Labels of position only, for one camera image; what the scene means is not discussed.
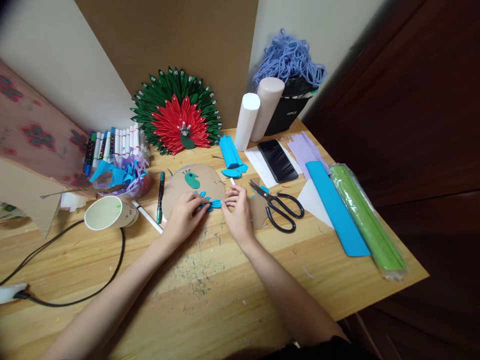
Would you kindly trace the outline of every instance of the scissors blade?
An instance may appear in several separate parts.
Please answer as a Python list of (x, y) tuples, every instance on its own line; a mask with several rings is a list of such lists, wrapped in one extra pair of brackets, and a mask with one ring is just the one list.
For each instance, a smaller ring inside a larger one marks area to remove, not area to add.
[(259, 193), (263, 198), (270, 200), (270, 194), (264, 191), (260, 186), (254, 183), (251, 179), (250, 179), (250, 186), (253, 188), (253, 190)]

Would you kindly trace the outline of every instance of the power cord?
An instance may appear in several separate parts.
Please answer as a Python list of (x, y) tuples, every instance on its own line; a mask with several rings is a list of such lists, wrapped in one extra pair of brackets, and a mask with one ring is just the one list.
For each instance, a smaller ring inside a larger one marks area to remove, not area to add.
[[(10, 274), (8, 275), (2, 282), (0, 282), (0, 286), (2, 286), (3, 284), (5, 284), (8, 280), (10, 280), (16, 273), (18, 273), (25, 265), (27, 265), (30, 260), (32, 260), (39, 252), (41, 252), (43, 249), (45, 249), (46, 247), (48, 247), (49, 245), (51, 245), (52, 243), (54, 243), (56, 240), (58, 240), (63, 234), (67, 233), (69, 230), (73, 229), (74, 227), (76, 227), (78, 224), (81, 224), (83, 223), (84, 220), (80, 220), (80, 221), (77, 221), (76, 223), (74, 223), (73, 225), (70, 225), (69, 227), (67, 227), (65, 230), (63, 230), (62, 232), (60, 232), (57, 236), (55, 236), (54, 238), (52, 238), (51, 240), (47, 241), (46, 243), (44, 243), (42, 246), (40, 246), (39, 248), (37, 248), (36, 250), (34, 250), (30, 255), (28, 255), (25, 260), (23, 260), (21, 262), (20, 265), (18, 265), (18, 267)], [(62, 307), (67, 307), (67, 306), (70, 306), (70, 305), (75, 305), (75, 304), (78, 304), (78, 303), (81, 303), (81, 302), (84, 302), (85, 300), (88, 300), (90, 298), (93, 298), (95, 295), (98, 295), (100, 292), (102, 292), (103, 289), (105, 289), (114, 279), (115, 277), (117, 276), (117, 273), (119, 272), (120, 270), (120, 266), (122, 265), (122, 260), (124, 259), (124, 253), (125, 253), (125, 232), (124, 232), (124, 229), (123, 227), (120, 228), (120, 232), (121, 232), (121, 250), (120, 250), (120, 258), (118, 259), (118, 264), (116, 265), (116, 269), (115, 271), (113, 272), (113, 275), (111, 276), (110, 280), (108, 280), (108, 282), (98, 291), (94, 292), (93, 294), (87, 296), (87, 297), (84, 297), (80, 300), (77, 300), (77, 301), (73, 301), (73, 302), (67, 302), (67, 303), (63, 303), (63, 304), (55, 304), (55, 303), (51, 303), (51, 302), (46, 302), (46, 301), (43, 301), (43, 300), (40, 300), (36, 297), (34, 297), (32, 294), (28, 293), (26, 290), (20, 290), (19, 292), (17, 292), (15, 295), (14, 295), (14, 298), (15, 299), (28, 299), (36, 304), (39, 304), (39, 305), (43, 305), (43, 306), (46, 306), (46, 307), (51, 307), (51, 308), (62, 308)]]

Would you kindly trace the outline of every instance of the cardboard circle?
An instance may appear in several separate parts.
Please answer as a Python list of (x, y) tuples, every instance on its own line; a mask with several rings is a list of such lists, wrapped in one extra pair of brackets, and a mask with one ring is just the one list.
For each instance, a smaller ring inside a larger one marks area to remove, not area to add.
[(225, 185), (221, 183), (218, 173), (210, 166), (207, 164), (196, 164), (187, 166), (184, 169), (190, 169), (192, 173), (198, 175), (196, 179), (200, 182), (200, 187), (192, 189), (185, 181), (185, 174), (182, 173), (183, 169), (177, 171), (165, 184), (163, 191), (161, 208), (163, 216), (167, 220), (177, 200), (184, 193), (197, 191), (200, 194), (204, 191), (206, 192), (205, 196), (210, 197), (210, 200), (225, 199)]

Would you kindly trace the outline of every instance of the marker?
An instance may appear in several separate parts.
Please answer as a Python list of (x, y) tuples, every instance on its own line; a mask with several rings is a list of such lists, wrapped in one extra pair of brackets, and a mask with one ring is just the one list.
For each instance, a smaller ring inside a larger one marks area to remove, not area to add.
[(133, 153), (138, 155), (140, 154), (139, 125), (135, 123), (133, 129)]
[(125, 154), (128, 157), (130, 155), (130, 130), (126, 130), (126, 136), (125, 136)]
[(160, 173), (160, 189), (158, 190), (158, 206), (156, 208), (156, 222), (162, 222), (162, 199), (164, 197), (165, 172)]
[(133, 204), (134, 207), (138, 209), (139, 212), (145, 217), (145, 219), (148, 220), (148, 222), (157, 230), (160, 234), (163, 234), (164, 230), (158, 225), (155, 220), (152, 219), (152, 217), (149, 215), (148, 212), (145, 211), (145, 209), (140, 205), (138, 202), (135, 200), (132, 200), (131, 203)]
[(95, 152), (95, 143), (97, 142), (97, 134), (93, 133), (91, 136), (91, 145), (90, 145), (90, 151), (88, 152), (87, 156), (87, 163), (86, 163), (86, 170), (85, 170), (85, 176), (88, 178), (90, 177), (90, 174), (92, 173), (92, 164), (94, 163), (94, 152)]
[(90, 132), (90, 137), (88, 138), (88, 142), (86, 144), (86, 152), (85, 152), (85, 161), (83, 162), (83, 173), (85, 174), (87, 172), (87, 165), (88, 165), (88, 158), (89, 158), (89, 152), (91, 151), (90, 148), (92, 146), (92, 136), (94, 135), (94, 131)]
[(127, 131), (121, 131), (121, 157), (125, 158), (127, 153)]
[(101, 135), (101, 148), (100, 148), (100, 155), (98, 156), (98, 161), (101, 161), (104, 159), (104, 154), (105, 154), (105, 148), (108, 148), (110, 146), (110, 143), (107, 145), (107, 135), (109, 134), (108, 130), (105, 131)]
[(113, 158), (116, 162), (119, 161), (120, 151), (120, 130), (115, 129), (115, 151), (113, 152)]
[(106, 162), (109, 160), (109, 157), (110, 157), (111, 144), (112, 144), (112, 133), (110, 131), (108, 131), (106, 133), (105, 153), (103, 154), (103, 160), (106, 161)]
[(134, 126), (130, 125), (130, 147), (134, 147)]
[(110, 152), (111, 157), (115, 154), (115, 128), (112, 126), (110, 129)]
[(99, 166), (100, 147), (102, 146), (101, 136), (102, 134), (100, 132), (96, 133), (95, 151), (93, 152), (93, 161), (91, 164), (93, 169), (96, 169)]

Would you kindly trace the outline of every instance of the sleeve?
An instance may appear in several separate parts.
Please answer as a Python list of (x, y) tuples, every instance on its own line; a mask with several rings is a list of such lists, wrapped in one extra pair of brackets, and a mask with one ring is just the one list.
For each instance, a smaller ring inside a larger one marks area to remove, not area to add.
[(376, 356), (362, 347), (353, 345), (339, 336), (333, 336), (330, 341), (321, 342), (313, 347), (297, 348), (288, 345), (269, 356), (267, 360), (330, 360), (330, 359), (355, 359), (355, 360), (379, 360)]

